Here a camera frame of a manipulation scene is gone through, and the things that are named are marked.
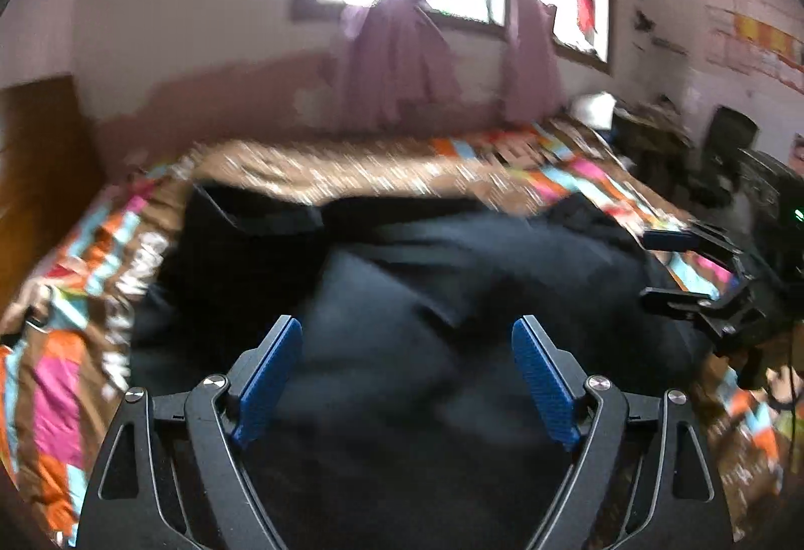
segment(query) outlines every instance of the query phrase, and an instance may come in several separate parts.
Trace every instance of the window frame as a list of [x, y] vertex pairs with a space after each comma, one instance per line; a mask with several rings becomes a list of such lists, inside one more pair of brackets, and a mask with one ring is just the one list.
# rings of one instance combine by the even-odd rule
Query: window frame
[[[555, 35], [552, 36], [553, 46], [556, 49], [556, 55], [563, 57], [565, 60], [574, 62], [579, 65], [585, 65], [607, 73], [612, 73], [612, 58], [614, 57], [615, 47], [615, 0], [609, 0], [609, 51], [608, 59], [603, 61], [597, 55], [591, 53], [584, 53], [579, 49], [568, 46], [559, 41]], [[290, 18], [291, 21], [340, 21], [341, 14], [346, 8], [346, 4], [340, 3], [323, 3], [319, 0], [290, 0]], [[464, 17], [457, 17], [456, 15], [447, 15], [423, 8], [422, 11], [427, 15], [433, 24], [437, 25], [440, 30], [457, 30], [464, 33], [475, 33], [484, 35], [486, 37], [494, 37], [496, 39], [504, 40], [508, 31], [508, 21], [510, 12], [511, 0], [505, 2], [505, 25], [496, 24], [494, 22], [477, 21], [474, 19], [466, 19]]]

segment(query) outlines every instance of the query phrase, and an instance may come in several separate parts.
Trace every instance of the colorful bedspread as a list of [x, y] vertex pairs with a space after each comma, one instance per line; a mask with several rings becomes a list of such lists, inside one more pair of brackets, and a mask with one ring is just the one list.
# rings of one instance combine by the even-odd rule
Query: colorful bedspread
[[[15, 345], [0, 346], [0, 459], [43, 527], [69, 540], [87, 475], [128, 385], [133, 303], [181, 228], [193, 179], [309, 204], [357, 194], [471, 195], [512, 214], [536, 213], [580, 191], [634, 234], [678, 228], [686, 218], [635, 182], [592, 131], [568, 119], [430, 142], [231, 142], [140, 176], [91, 212], [49, 273], [23, 291], [42, 325], [28, 324]], [[727, 271], [694, 254], [661, 260], [684, 289], [715, 298], [729, 282]], [[4, 319], [0, 334], [14, 331], [15, 321]], [[738, 390], [716, 360], [691, 391], [741, 536], [752, 524], [753, 503], [779, 489], [791, 418], [763, 408], [762, 392]]]

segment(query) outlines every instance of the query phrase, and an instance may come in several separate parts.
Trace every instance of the black chair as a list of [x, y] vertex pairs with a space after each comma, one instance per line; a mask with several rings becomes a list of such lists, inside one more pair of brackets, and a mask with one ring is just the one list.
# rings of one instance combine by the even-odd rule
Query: black chair
[[[719, 107], [709, 124], [701, 148], [701, 165], [686, 176], [690, 200], [707, 208], [732, 204], [740, 188], [741, 150], [751, 148], [757, 137], [757, 124], [730, 107]], [[723, 184], [723, 178], [730, 187]]]

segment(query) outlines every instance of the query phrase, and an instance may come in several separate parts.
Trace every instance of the metal pivot bolt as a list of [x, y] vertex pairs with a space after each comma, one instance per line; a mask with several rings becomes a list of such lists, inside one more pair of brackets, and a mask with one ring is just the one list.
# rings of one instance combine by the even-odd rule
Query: metal pivot bolt
[[673, 404], [683, 405], [686, 403], [686, 394], [680, 392], [678, 389], [671, 389], [670, 392], [667, 393], [667, 397]]
[[221, 388], [226, 384], [226, 378], [224, 378], [224, 376], [209, 376], [208, 378], [204, 378], [204, 384], [207, 386], [214, 384], [217, 388]]
[[592, 376], [586, 381], [586, 384], [596, 392], [608, 392], [611, 388], [611, 380], [603, 376]]
[[146, 394], [146, 390], [142, 387], [131, 387], [126, 392], [126, 403], [138, 402]]

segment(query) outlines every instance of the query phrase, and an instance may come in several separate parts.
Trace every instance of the wooden furniture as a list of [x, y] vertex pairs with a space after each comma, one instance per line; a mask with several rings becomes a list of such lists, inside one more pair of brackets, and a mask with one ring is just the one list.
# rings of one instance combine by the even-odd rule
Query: wooden furniture
[[72, 77], [0, 89], [0, 313], [104, 181]]

